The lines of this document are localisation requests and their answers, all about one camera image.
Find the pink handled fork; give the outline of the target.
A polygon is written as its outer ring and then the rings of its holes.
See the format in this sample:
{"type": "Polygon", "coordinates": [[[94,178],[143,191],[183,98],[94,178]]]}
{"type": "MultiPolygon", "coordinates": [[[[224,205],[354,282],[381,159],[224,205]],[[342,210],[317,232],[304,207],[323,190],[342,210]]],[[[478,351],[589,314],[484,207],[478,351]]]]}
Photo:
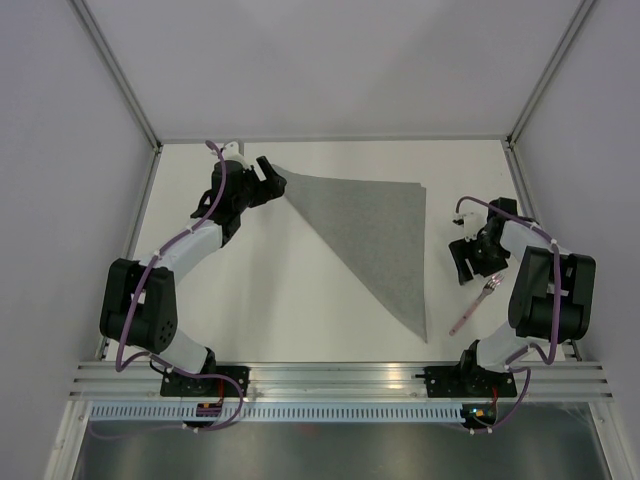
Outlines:
{"type": "Polygon", "coordinates": [[[461,318],[451,327],[451,329],[449,330],[450,336],[455,336],[459,332],[459,330],[470,320],[481,303],[501,285],[503,280],[504,275],[502,273],[496,273],[490,277],[490,279],[483,286],[482,291],[480,292],[478,297],[466,309],[461,318]]]}

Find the grey cloth napkin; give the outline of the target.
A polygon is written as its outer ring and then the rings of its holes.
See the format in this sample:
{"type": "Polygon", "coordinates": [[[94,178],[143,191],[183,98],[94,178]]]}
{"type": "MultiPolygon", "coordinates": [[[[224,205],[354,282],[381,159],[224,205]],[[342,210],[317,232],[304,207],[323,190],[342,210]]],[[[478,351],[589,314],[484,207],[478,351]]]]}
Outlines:
{"type": "Polygon", "coordinates": [[[276,171],[297,213],[396,320],[426,341],[426,188],[276,171]]]}

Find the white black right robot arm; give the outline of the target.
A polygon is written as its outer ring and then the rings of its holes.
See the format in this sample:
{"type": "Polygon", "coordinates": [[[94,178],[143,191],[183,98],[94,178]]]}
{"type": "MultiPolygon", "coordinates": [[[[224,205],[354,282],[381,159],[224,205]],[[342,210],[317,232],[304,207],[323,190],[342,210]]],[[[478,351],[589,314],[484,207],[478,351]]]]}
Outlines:
{"type": "Polygon", "coordinates": [[[461,286],[477,276],[493,282],[510,259],[518,263],[506,320],[474,341],[464,353],[469,362],[456,371],[459,388],[478,395],[491,385],[492,372],[506,373],[532,352],[551,365],[561,344],[585,336],[596,261],[561,247],[535,219],[518,214],[514,199],[463,196],[453,223],[464,229],[464,237],[449,244],[461,286]]]}

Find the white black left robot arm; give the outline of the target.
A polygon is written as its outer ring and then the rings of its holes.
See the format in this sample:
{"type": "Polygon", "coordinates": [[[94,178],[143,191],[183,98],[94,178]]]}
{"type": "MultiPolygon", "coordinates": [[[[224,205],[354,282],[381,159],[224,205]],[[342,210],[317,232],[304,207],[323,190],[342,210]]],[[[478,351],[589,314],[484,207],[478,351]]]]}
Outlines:
{"type": "Polygon", "coordinates": [[[217,387],[215,354],[180,329],[176,287],[231,241],[246,210],[282,197],[287,185],[265,156],[256,166],[245,164],[241,155],[218,158],[211,188],[179,233],[141,259],[111,264],[99,325],[104,337],[118,342],[118,371],[147,356],[183,375],[184,385],[198,396],[217,387]]]}

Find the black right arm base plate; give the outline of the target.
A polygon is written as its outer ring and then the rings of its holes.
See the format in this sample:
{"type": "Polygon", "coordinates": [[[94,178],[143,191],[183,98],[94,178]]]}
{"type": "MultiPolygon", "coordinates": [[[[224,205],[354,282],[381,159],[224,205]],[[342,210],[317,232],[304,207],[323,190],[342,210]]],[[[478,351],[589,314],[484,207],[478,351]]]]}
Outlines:
{"type": "Polygon", "coordinates": [[[424,381],[429,398],[515,398],[514,376],[481,368],[464,371],[460,366],[426,367],[417,375],[424,381]]]}

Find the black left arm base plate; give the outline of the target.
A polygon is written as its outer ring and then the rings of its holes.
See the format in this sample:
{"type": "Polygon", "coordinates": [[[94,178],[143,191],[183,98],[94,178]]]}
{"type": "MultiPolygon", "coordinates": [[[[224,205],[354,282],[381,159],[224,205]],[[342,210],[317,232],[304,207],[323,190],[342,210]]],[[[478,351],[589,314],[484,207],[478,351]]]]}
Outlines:
{"type": "MultiPolygon", "coordinates": [[[[245,365],[222,365],[217,366],[215,374],[229,377],[234,380],[242,390],[242,396],[247,393],[249,386],[250,369],[245,365]]],[[[239,398],[237,389],[228,381],[221,378],[214,379],[194,379],[176,373],[165,374],[163,376],[160,396],[161,397],[223,397],[239,398]]]]}

